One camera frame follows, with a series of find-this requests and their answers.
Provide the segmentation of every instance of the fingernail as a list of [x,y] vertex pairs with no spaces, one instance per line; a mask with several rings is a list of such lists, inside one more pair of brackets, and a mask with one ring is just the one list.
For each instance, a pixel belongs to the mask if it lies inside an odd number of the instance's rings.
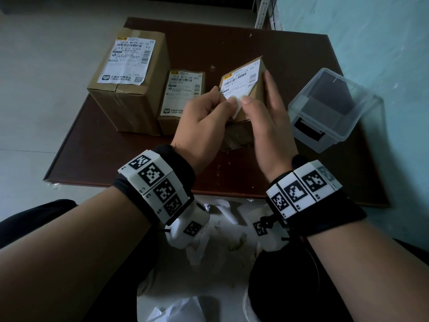
[[244,104],[247,104],[251,100],[252,100],[252,97],[249,97],[249,96],[242,96],[241,97],[241,102],[244,103]]
[[231,104],[235,104],[235,103],[237,103],[237,97],[231,96],[227,99],[227,102],[229,102]]

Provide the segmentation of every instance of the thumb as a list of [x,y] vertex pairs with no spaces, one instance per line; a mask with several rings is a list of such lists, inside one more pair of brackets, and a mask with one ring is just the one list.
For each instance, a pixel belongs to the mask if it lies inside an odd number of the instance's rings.
[[244,113],[252,123],[253,133],[263,133],[271,128],[272,119],[263,102],[244,96],[241,103]]
[[226,124],[228,119],[235,113],[237,108],[237,98],[232,96],[226,101],[221,102],[216,108],[207,116],[207,119],[213,120],[216,123]]

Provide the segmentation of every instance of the forearm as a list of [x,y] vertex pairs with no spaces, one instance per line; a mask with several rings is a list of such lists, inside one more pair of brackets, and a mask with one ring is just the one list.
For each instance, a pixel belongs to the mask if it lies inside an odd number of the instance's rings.
[[366,221],[308,237],[355,321],[429,321],[429,267]]
[[0,250],[0,320],[80,320],[150,227],[111,187]]

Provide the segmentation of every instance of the finger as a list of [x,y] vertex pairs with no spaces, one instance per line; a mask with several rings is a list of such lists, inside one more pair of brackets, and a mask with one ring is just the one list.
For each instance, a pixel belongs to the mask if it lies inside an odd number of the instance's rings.
[[214,86],[208,93],[192,98],[186,104],[182,116],[192,116],[197,122],[201,121],[212,112],[212,108],[219,104],[221,95],[217,86]]
[[232,96],[228,100],[221,102],[216,108],[207,116],[207,120],[212,120],[215,124],[225,126],[228,119],[236,112],[237,98]]
[[253,133],[267,132],[272,127],[272,119],[263,102],[254,100],[252,97],[244,96],[241,99],[244,113],[252,123]]
[[282,97],[278,92],[277,85],[274,82],[270,72],[265,70],[264,72],[265,89],[267,91],[267,103],[271,114],[285,113],[286,108],[284,107]]

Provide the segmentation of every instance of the hand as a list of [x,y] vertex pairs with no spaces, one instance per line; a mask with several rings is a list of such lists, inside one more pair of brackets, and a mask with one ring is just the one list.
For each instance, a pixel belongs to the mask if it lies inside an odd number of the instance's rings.
[[217,86],[185,106],[171,145],[197,175],[215,158],[225,134],[225,124],[235,113],[237,99],[226,98]]
[[264,81],[268,109],[263,102],[248,96],[242,98],[242,108],[252,123],[256,160],[271,183],[281,174],[292,170],[292,158],[298,154],[298,150],[289,114],[268,70],[264,72]]

